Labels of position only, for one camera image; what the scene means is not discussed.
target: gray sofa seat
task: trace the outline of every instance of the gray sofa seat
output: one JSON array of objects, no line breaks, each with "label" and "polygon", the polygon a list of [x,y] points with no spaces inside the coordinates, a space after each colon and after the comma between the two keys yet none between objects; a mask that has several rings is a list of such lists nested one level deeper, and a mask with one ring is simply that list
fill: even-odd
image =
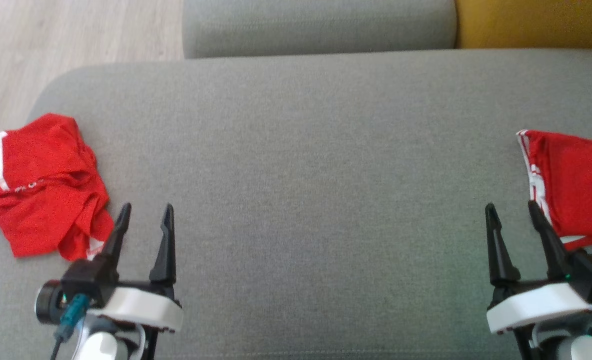
[{"label": "gray sofa seat", "polygon": [[453,0],[184,0],[186,58],[453,48]]},{"label": "gray sofa seat", "polygon": [[[52,82],[29,119],[49,111],[78,120],[111,213],[133,203],[123,279],[146,278],[175,206],[186,318],[157,359],[516,359],[486,325],[483,209],[545,276],[515,132],[592,138],[592,51],[111,64]],[[32,306],[66,266],[0,233],[0,360],[49,354]]]}]

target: red cloth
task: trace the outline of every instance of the red cloth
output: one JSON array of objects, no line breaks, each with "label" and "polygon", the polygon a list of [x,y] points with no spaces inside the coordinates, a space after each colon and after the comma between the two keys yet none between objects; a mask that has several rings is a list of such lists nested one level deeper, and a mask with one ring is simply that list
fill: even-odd
[{"label": "red cloth", "polygon": [[568,250],[592,245],[592,140],[518,132],[531,199],[536,200]]},{"label": "red cloth", "polygon": [[99,251],[113,228],[109,196],[73,118],[46,114],[0,132],[0,228],[15,257]]}]

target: yellow cushion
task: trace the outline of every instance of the yellow cushion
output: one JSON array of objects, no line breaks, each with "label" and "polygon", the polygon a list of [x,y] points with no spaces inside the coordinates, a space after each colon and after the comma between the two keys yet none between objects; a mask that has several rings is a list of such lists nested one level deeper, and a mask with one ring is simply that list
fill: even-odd
[{"label": "yellow cushion", "polygon": [[459,48],[592,48],[592,0],[456,0]]}]

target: sofa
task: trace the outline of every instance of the sofa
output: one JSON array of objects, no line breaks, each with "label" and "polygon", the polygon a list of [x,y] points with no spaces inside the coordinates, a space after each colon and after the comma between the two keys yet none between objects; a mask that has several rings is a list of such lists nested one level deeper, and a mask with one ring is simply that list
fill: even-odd
[{"label": "sofa", "polygon": [[[132,203],[122,279],[174,205],[157,359],[520,358],[486,323],[484,208],[544,278],[515,133],[592,138],[592,50],[454,49],[449,0],[187,0],[183,31],[192,59],[70,71],[27,118],[74,117],[111,214]],[[47,358],[33,303],[67,265],[0,232],[0,360]]]}]

